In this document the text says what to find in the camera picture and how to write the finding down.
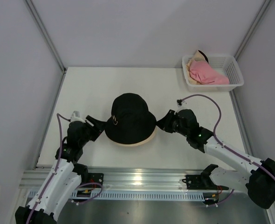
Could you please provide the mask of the cream bucket hat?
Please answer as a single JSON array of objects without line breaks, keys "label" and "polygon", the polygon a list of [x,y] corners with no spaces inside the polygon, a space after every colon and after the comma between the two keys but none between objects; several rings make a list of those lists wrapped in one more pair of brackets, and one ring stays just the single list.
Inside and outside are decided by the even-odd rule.
[{"label": "cream bucket hat", "polygon": [[157,133],[157,128],[154,129],[153,133],[147,139],[140,141],[138,143],[122,144],[122,143],[118,143],[118,142],[114,142],[114,141],[113,142],[116,145],[122,146],[122,147],[137,147],[137,146],[144,145],[144,144],[148,143],[149,141],[151,141],[156,136],[156,133]]}]

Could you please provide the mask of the black bucket hat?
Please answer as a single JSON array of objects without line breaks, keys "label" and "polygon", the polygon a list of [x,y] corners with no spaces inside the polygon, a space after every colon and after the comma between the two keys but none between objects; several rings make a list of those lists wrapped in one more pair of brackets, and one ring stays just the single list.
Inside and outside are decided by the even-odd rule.
[{"label": "black bucket hat", "polygon": [[124,93],[112,104],[105,134],[114,142],[138,143],[153,133],[156,122],[156,117],[149,111],[146,101],[140,95]]}]

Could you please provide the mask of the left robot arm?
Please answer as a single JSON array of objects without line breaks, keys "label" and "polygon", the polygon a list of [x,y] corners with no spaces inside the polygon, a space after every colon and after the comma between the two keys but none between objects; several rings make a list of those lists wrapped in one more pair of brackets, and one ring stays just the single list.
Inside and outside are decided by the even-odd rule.
[{"label": "left robot arm", "polygon": [[15,212],[18,224],[55,224],[76,189],[103,190],[100,182],[89,177],[88,167],[78,161],[83,154],[83,147],[90,141],[96,141],[105,130],[106,123],[91,116],[82,119],[77,111],[67,121],[66,136],[63,136],[62,124],[58,124],[60,146],[45,181],[32,200]]}]

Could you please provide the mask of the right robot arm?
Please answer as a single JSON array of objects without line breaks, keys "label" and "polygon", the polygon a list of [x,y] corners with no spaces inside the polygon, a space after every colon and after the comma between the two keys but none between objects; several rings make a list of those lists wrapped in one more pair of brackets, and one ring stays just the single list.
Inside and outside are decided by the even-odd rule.
[{"label": "right robot arm", "polygon": [[225,170],[217,165],[206,168],[201,184],[210,189],[215,185],[225,186],[246,193],[259,207],[269,209],[275,202],[275,161],[261,160],[221,141],[214,132],[202,127],[190,109],[179,112],[170,110],[157,126],[167,133],[179,133],[189,145],[213,156],[230,167]]}]

